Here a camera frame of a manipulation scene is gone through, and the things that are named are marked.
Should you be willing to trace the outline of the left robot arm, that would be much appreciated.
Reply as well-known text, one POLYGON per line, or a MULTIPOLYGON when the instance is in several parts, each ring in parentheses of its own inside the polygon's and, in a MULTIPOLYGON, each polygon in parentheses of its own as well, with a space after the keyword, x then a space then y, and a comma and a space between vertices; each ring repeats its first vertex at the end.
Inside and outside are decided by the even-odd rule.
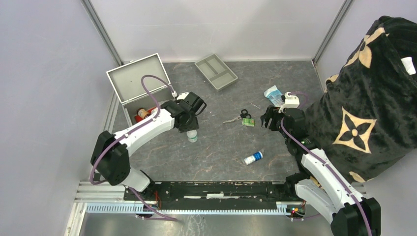
POLYGON ((99 134, 91 157, 92 184, 99 172, 110 185, 124 185, 135 189, 142 200, 154 196, 151 178, 143 171, 130 166, 130 157, 141 146, 158 135, 177 129, 180 133, 199 128, 198 115, 207 107, 206 102, 193 92, 181 93, 176 100, 169 100, 153 109, 150 117, 114 134, 104 131, 99 134))

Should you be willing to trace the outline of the grey divider tray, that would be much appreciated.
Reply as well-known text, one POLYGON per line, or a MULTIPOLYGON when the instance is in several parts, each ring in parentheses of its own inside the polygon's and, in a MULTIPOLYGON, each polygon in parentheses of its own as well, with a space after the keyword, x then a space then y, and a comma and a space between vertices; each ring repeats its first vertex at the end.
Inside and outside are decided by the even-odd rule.
POLYGON ((195 65, 217 91, 230 86, 238 80, 238 76, 217 54, 211 54, 195 62, 195 65))

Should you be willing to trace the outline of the white blue small bottle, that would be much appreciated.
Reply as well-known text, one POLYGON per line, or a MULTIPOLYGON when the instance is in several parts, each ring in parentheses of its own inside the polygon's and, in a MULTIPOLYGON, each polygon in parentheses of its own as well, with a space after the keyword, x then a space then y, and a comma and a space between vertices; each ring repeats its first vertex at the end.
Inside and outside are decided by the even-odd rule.
POLYGON ((263 153, 261 151, 258 151, 256 153, 254 153, 253 155, 246 157, 243 159, 243 162, 245 165, 250 165, 260 159, 263 158, 263 153))

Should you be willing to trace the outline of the blue white gauze packet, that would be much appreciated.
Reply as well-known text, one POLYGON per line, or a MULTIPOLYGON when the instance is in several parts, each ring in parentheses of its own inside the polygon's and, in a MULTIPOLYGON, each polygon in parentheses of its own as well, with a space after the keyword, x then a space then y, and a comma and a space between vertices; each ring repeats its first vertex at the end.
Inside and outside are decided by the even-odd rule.
POLYGON ((280 107, 285 103, 282 100, 282 95, 283 93, 277 88, 277 86, 272 86, 264 92, 264 97, 268 98, 275 107, 280 107))

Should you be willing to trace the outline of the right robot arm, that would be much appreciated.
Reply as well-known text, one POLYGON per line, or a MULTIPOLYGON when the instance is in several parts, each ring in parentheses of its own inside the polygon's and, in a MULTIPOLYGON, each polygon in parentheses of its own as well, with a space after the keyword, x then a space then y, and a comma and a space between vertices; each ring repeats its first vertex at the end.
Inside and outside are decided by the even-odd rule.
POLYGON ((366 198, 333 166, 315 139, 308 134, 304 112, 298 108, 269 106, 261 124, 278 131, 300 172, 286 177, 284 195, 307 201, 330 224, 335 236, 381 235, 381 206, 366 198))

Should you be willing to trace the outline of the brown medicine bottle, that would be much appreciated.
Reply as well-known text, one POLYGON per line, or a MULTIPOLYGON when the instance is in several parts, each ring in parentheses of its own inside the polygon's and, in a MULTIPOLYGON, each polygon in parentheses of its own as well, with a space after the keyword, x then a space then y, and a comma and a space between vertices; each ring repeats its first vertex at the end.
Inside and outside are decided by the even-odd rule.
POLYGON ((137 115, 141 118, 141 119, 145 119, 147 117, 149 117, 151 115, 150 112, 148 112, 148 110, 144 109, 144 108, 140 108, 137 111, 137 115))

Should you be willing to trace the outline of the clear white plastic bottle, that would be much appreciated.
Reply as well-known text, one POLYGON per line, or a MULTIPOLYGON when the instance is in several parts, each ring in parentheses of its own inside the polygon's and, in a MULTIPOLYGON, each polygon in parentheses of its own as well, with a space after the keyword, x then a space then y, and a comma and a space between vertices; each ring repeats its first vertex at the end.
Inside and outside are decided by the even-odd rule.
POLYGON ((187 139, 191 143, 195 143, 198 140, 197 130, 190 130, 186 132, 187 139))

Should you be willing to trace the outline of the red first aid pouch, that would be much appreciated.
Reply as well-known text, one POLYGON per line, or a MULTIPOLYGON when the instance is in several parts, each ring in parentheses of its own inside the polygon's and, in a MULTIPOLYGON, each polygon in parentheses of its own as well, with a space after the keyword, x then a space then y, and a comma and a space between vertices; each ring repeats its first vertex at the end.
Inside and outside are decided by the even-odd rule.
POLYGON ((157 111, 157 107, 151 108, 146 110, 145 108, 139 108, 134 116, 134 119, 137 123, 141 122, 142 120, 150 117, 157 111))

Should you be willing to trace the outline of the green small box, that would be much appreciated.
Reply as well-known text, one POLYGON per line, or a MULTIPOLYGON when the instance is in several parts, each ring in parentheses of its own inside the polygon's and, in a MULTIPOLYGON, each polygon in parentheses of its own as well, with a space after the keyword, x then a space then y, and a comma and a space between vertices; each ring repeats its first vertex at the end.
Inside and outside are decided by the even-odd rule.
POLYGON ((252 118, 242 118, 242 125, 243 126, 254 127, 255 126, 255 120, 252 119, 252 118))

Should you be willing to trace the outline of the grey metal case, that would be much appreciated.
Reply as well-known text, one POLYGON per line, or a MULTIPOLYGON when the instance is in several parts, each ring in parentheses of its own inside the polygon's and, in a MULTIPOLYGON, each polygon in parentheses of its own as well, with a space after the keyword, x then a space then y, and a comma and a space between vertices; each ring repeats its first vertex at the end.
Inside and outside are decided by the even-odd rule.
POLYGON ((152 77, 143 80, 145 87, 158 102, 173 100, 171 90, 167 87, 171 85, 171 81, 158 53, 109 70, 106 74, 122 105, 129 126, 136 124, 134 116, 139 108, 148 110, 156 107, 142 85, 143 76, 153 75, 164 81, 152 77))

